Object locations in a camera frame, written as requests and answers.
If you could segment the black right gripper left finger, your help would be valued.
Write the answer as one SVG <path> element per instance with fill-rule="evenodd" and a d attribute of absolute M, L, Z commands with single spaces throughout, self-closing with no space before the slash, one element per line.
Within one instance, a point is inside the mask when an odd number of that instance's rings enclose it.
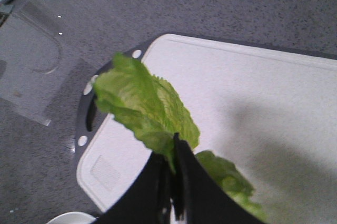
<path fill-rule="evenodd" d="M 170 223 L 171 171 L 164 157 L 152 153 L 136 180 L 95 223 Z"/>

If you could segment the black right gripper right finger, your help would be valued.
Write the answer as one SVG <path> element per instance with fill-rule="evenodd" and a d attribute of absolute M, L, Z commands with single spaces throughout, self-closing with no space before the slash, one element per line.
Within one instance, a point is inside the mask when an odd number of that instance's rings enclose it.
<path fill-rule="evenodd" d="M 173 139 L 179 220 L 183 223 L 262 223 L 225 194 L 178 133 Z"/>

